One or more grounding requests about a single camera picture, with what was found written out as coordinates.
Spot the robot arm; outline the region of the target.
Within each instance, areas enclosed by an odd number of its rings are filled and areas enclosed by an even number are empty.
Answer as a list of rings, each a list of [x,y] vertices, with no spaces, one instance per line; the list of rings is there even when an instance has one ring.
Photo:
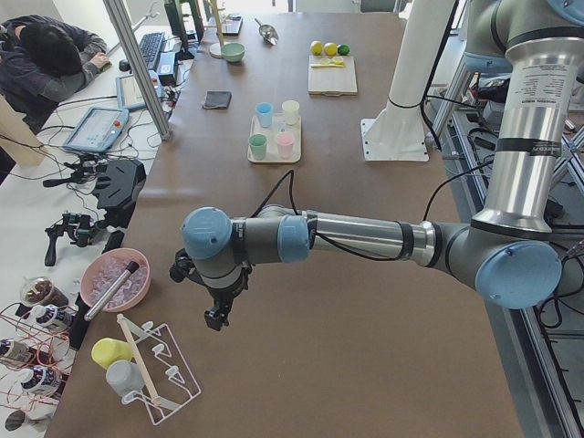
[[[485,205],[471,222],[409,224],[270,203],[241,218],[199,208],[183,221],[184,247],[170,276],[208,290],[209,328],[227,325],[253,266],[302,261],[313,249],[412,260],[503,308],[529,308],[555,293],[564,264],[549,244],[544,211],[570,95],[583,74],[583,4],[474,1],[465,56],[480,72],[512,70]]]

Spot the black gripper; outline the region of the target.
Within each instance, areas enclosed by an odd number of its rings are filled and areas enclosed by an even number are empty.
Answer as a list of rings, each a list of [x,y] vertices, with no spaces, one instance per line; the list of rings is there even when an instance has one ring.
[[[218,261],[192,260],[183,248],[174,257],[169,269],[170,278],[181,283],[188,279],[204,286],[214,299],[214,305],[204,311],[204,320],[209,329],[220,331],[229,326],[228,316],[234,300],[243,290],[248,289],[248,277],[252,267],[234,265],[230,260],[227,266],[220,267]]]

